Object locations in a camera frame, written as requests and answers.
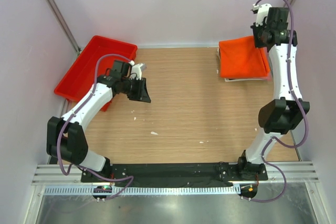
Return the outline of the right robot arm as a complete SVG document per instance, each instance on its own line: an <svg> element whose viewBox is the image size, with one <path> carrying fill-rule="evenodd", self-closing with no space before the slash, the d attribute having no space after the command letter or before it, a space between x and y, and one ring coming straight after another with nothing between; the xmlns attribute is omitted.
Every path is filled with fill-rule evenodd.
<svg viewBox="0 0 336 224"><path fill-rule="evenodd" d="M243 180L266 178L265 159L281 138L300 122L307 122L310 103L302 99L296 71L297 34L288 24L291 12L270 4L252 8L257 15L253 30L256 48L266 48L272 65L273 99L258 114L260 129L251 146L238 159L236 172Z"/></svg>

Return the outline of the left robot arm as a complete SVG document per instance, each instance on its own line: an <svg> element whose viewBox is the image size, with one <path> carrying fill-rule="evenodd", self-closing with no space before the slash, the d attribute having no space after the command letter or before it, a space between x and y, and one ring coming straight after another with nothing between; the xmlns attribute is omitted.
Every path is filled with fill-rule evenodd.
<svg viewBox="0 0 336 224"><path fill-rule="evenodd" d="M93 171L100 182L111 177L110 160L91 151L85 137L91 120L117 94L131 101L150 103L143 72L146 65L134 61L113 62L104 74L95 73L95 81L77 105L63 116L51 117L47 123L46 152L58 162L66 161Z"/></svg>

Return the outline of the orange t shirt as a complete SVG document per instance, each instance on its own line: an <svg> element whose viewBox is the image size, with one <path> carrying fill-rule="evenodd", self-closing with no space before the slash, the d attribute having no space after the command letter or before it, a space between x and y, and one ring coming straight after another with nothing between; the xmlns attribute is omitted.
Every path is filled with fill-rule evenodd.
<svg viewBox="0 0 336 224"><path fill-rule="evenodd" d="M267 60L263 48L256 48L254 37L223 40L218 43L222 78L266 78Z"/></svg>

